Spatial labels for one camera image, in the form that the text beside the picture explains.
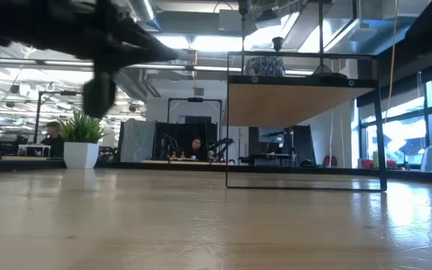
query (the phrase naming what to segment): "wooden table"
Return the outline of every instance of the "wooden table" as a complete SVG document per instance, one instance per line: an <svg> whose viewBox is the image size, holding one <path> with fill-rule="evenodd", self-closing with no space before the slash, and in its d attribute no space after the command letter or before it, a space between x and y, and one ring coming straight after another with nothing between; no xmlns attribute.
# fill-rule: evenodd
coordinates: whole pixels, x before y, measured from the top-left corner
<svg viewBox="0 0 432 270"><path fill-rule="evenodd" d="M0 173L0 270L9 269L432 269L432 184L228 190L223 172Z"/></svg>

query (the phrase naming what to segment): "man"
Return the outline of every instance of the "man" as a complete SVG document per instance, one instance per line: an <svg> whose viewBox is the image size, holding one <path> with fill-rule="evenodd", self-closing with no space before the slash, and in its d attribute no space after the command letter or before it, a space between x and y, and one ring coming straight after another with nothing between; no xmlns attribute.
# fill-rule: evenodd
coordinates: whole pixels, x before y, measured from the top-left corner
<svg viewBox="0 0 432 270"><path fill-rule="evenodd" d="M196 157L198 161L207 161L208 160L208 151L201 147L201 139L196 138L193 140L193 143L191 145L191 150L187 153L184 153L186 158L192 158L193 156Z"/></svg>
<svg viewBox="0 0 432 270"><path fill-rule="evenodd" d="M53 158L62 158L65 150L65 139L61 137L61 125L57 121L46 124L48 137L41 141L46 146L51 146L49 156Z"/></svg>

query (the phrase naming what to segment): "ceiling light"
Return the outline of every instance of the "ceiling light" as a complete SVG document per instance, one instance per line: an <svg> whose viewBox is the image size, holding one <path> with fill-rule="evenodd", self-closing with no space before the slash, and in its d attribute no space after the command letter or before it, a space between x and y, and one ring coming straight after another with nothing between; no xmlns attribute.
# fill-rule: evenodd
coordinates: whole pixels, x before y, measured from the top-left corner
<svg viewBox="0 0 432 270"><path fill-rule="evenodd" d="M203 52L230 52L241 51L242 39L240 37L224 36L197 36L191 49Z"/></svg>
<svg viewBox="0 0 432 270"><path fill-rule="evenodd" d="M124 100L123 101L115 101L114 102L114 104L116 104L116 105L128 105L128 103L129 103L128 101L124 101Z"/></svg>
<svg viewBox="0 0 432 270"><path fill-rule="evenodd" d="M24 112L24 111L13 111L13 110L0 110L0 115L9 115L9 116L36 116L36 112ZM40 116L49 116L49 117L57 117L57 116L73 116L72 112L41 112ZM104 118L113 118L113 119L131 119L135 116L140 116L140 113L136 112L131 115L105 115Z"/></svg>
<svg viewBox="0 0 432 270"><path fill-rule="evenodd" d="M312 70L286 70L286 75L311 75L314 71Z"/></svg>
<svg viewBox="0 0 432 270"><path fill-rule="evenodd" d="M49 97L50 101L54 101L54 102L61 102L59 99L57 99L56 97Z"/></svg>
<svg viewBox="0 0 432 270"><path fill-rule="evenodd" d="M90 68L94 66L90 61L44 61L46 65L63 65L63 66L76 66L81 68Z"/></svg>
<svg viewBox="0 0 432 270"><path fill-rule="evenodd" d="M156 38L164 45L173 49L188 49L189 42L184 36L158 35Z"/></svg>
<svg viewBox="0 0 432 270"><path fill-rule="evenodd" d="M227 67L194 66L195 71L227 71ZM229 71L241 72L240 67L230 67Z"/></svg>
<svg viewBox="0 0 432 270"><path fill-rule="evenodd" d="M28 60L28 59L0 58L0 64L31 65L31 64L37 64L37 62L35 60Z"/></svg>
<svg viewBox="0 0 432 270"><path fill-rule="evenodd" d="M133 64L129 68L147 68L147 69L160 69L160 70L172 70L172 71L183 71L186 69L185 66L175 64Z"/></svg>
<svg viewBox="0 0 432 270"><path fill-rule="evenodd" d="M335 39L331 40L331 42L326 45L324 48L324 52L328 52L330 49L332 49L336 44L338 44L346 35L348 35L351 30L353 30L357 25L359 24L359 19L355 19L354 22L351 22L351 24L346 27L341 33L339 33L338 36L336 36Z"/></svg>

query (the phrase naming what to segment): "black curtain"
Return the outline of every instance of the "black curtain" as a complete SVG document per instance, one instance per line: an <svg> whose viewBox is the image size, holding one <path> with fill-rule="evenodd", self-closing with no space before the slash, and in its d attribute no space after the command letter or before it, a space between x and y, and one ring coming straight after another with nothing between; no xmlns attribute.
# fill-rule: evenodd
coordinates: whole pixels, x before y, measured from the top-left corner
<svg viewBox="0 0 432 270"><path fill-rule="evenodd" d="M191 148L194 139L200 138L202 147L216 142L218 139L218 126L212 123L206 124L168 124L156 123L156 135L154 138L155 147L153 158L158 158L161 153L161 140L167 134L178 142L180 151L187 151Z"/></svg>

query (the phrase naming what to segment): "wooden shelf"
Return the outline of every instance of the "wooden shelf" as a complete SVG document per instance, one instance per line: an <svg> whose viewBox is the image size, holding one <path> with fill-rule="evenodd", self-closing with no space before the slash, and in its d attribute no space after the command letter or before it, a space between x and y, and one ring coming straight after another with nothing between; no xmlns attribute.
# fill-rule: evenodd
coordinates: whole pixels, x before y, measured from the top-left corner
<svg viewBox="0 0 432 270"><path fill-rule="evenodd" d="M233 77L229 83L223 124L227 125L229 103L229 126L242 127L289 127L324 113L346 101L374 90L374 80L338 80L337 86L308 85L305 78L273 78L273 83L246 83L248 78ZM289 85L303 82L304 85Z"/></svg>

